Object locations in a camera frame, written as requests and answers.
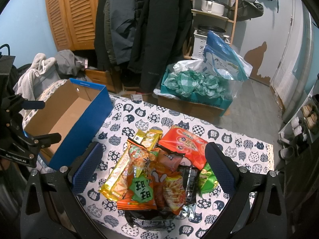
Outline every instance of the black jacket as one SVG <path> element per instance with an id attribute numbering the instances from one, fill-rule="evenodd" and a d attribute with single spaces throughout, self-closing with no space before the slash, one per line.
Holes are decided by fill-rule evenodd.
<path id="1" fill-rule="evenodd" d="M 141 12 L 128 69 L 141 73 L 140 87 L 152 92 L 168 62 L 182 58 L 192 24 L 190 0 L 146 0 Z"/>
<path id="2" fill-rule="evenodd" d="M 108 58 L 107 50 L 104 41 L 104 6 L 106 0 L 98 0 L 98 8 L 95 19 L 95 39 L 94 48 L 97 57 L 97 68 L 101 71 L 111 69 L 111 62 Z"/>

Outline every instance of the snack pile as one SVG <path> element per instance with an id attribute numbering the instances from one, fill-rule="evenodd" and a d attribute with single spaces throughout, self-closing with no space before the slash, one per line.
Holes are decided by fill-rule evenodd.
<path id="1" fill-rule="evenodd" d="M 99 190 L 125 210 L 131 226 L 167 229 L 175 215 L 195 211 L 197 189 L 203 194 L 218 185 L 206 163 L 205 140 L 176 125 L 162 135 L 138 130 Z M 184 157 L 191 166 L 180 164 Z"/>

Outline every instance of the pot handle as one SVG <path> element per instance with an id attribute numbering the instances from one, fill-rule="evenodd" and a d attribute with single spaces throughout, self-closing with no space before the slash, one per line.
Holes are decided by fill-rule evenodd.
<path id="1" fill-rule="evenodd" d="M 213 1 L 210 0 L 210 1 L 208 1 L 208 11 L 207 12 L 212 13 L 212 7 L 213 7 Z"/>

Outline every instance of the black snack bag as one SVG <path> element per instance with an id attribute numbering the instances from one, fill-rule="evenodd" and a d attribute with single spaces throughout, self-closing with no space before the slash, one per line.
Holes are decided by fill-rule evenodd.
<path id="1" fill-rule="evenodd" d="M 126 210 L 125 218 L 133 227 L 137 225 L 145 230 L 161 231 L 167 230 L 172 225 L 175 214 L 170 211 L 158 210 Z"/>
<path id="2" fill-rule="evenodd" d="M 199 169 L 194 166 L 179 165 L 177 171 L 180 172 L 183 177 L 183 187 L 186 191 L 186 205 L 196 203 Z"/>

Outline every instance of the light blue wall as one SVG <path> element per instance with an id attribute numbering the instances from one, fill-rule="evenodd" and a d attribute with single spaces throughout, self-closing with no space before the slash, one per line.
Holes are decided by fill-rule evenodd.
<path id="1" fill-rule="evenodd" d="M 37 53 L 57 53 L 47 18 L 45 0 L 10 0 L 0 15 L 0 45 L 8 43 L 18 68 L 32 63 Z M 6 48 L 1 52 L 7 55 Z"/>
<path id="2" fill-rule="evenodd" d="M 308 80 L 305 86 L 305 93 L 308 94 L 310 90 L 312 89 L 313 85 L 315 84 L 315 81 L 317 79 L 317 74 L 319 73 L 319 29 L 312 24 L 312 27 L 314 28 L 314 53 L 312 56 L 312 62 L 310 67 L 310 73 L 308 76 Z M 299 80 L 302 70 L 302 65 L 305 57 L 305 50 L 306 50 L 306 30 L 304 29 L 303 38 L 302 38 L 302 45 L 299 52 L 299 56 L 297 59 L 297 62 L 293 68 L 292 73 L 295 75 L 295 77 Z"/>
<path id="3" fill-rule="evenodd" d="M 314 26 L 314 55 L 312 56 L 312 63 L 309 77 L 305 86 L 305 92 L 308 94 L 316 82 L 317 74 L 319 73 L 319 29 Z"/>

